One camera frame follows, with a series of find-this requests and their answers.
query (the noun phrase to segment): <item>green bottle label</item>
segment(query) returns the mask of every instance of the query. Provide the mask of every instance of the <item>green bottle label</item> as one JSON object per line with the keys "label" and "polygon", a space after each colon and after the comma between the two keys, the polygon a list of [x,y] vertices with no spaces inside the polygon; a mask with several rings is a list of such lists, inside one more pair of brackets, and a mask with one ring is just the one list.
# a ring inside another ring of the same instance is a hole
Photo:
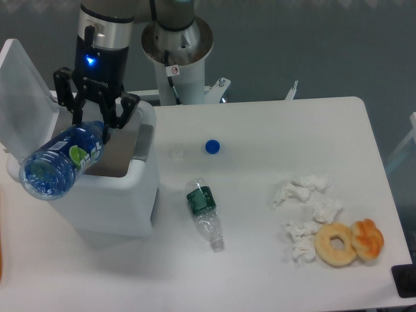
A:
{"label": "green bottle label", "polygon": [[213,198],[213,193],[209,187],[200,187],[193,190],[187,195],[188,204],[192,214],[199,216],[200,214],[214,210],[216,204]]}

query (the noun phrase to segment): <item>plastic bottle label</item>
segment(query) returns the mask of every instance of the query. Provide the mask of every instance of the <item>plastic bottle label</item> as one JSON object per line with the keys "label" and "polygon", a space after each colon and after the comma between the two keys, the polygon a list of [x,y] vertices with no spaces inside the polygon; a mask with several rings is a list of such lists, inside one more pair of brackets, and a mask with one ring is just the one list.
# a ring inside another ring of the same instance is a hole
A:
{"label": "plastic bottle label", "polygon": [[194,216],[199,216],[216,208],[213,193],[209,187],[200,187],[193,190],[187,195],[187,200]]}
{"label": "plastic bottle label", "polygon": [[102,149],[99,142],[96,142],[96,145],[89,150],[88,146],[82,143],[80,144],[82,147],[78,145],[68,145],[68,141],[66,140],[71,139],[72,138],[70,136],[67,136],[63,141],[55,143],[55,145],[49,148],[49,150],[61,152],[65,156],[69,157],[78,170],[88,168],[91,164],[94,164],[97,161]]}

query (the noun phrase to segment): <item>empty plastic bottle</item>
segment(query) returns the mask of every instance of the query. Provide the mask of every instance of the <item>empty plastic bottle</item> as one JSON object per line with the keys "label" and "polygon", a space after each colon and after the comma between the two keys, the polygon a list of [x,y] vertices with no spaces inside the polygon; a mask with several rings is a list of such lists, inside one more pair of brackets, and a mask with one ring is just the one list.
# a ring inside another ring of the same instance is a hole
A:
{"label": "empty plastic bottle", "polygon": [[199,177],[186,184],[185,194],[198,231],[210,242],[214,252],[220,252],[224,249],[224,240],[211,189]]}
{"label": "empty plastic bottle", "polygon": [[56,200],[71,189],[103,153],[104,124],[82,122],[61,132],[21,164],[20,183],[40,200]]}

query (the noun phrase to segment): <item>white table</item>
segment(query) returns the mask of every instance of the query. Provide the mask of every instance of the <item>white table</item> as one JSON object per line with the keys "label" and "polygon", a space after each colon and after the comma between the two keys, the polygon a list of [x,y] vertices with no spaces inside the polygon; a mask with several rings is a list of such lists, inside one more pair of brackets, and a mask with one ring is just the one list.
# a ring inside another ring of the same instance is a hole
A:
{"label": "white table", "polygon": [[[160,198],[146,239],[77,232],[47,203],[8,177],[0,153],[3,279],[0,311],[333,311],[406,306],[390,268],[410,256],[361,100],[348,97],[156,108]],[[215,138],[216,155],[203,145]],[[181,143],[186,155],[169,156]],[[326,194],[338,221],[372,218],[385,237],[377,261],[295,268],[282,224],[311,218],[270,199],[294,174],[333,178]],[[226,249],[199,236],[183,187],[205,177],[216,198]]]}

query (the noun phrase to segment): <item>white tissue paper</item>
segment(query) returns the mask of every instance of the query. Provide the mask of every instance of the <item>white tissue paper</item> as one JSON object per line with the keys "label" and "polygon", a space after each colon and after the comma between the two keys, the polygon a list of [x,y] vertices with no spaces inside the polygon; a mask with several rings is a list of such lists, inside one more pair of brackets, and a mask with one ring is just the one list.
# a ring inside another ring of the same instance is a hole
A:
{"label": "white tissue paper", "polygon": [[327,174],[314,174],[307,177],[296,177],[293,179],[295,185],[305,187],[310,191],[317,190],[324,192],[331,185],[330,177]]}
{"label": "white tissue paper", "polygon": [[306,202],[311,196],[311,191],[304,188],[293,185],[292,183],[287,183],[281,190],[278,190],[274,195],[274,200],[272,204],[272,209],[275,210],[282,201],[287,198],[297,198],[301,202]]}
{"label": "white tissue paper", "polygon": [[316,251],[313,246],[313,239],[313,236],[303,236],[294,243],[292,257],[299,267],[314,260]]}
{"label": "white tissue paper", "polygon": [[286,224],[287,232],[292,236],[294,242],[299,241],[304,236],[311,236],[318,232],[320,224],[315,221],[308,221],[301,224],[289,222]]}
{"label": "white tissue paper", "polygon": [[313,204],[313,219],[320,223],[332,223],[343,208],[339,200],[321,200]]}

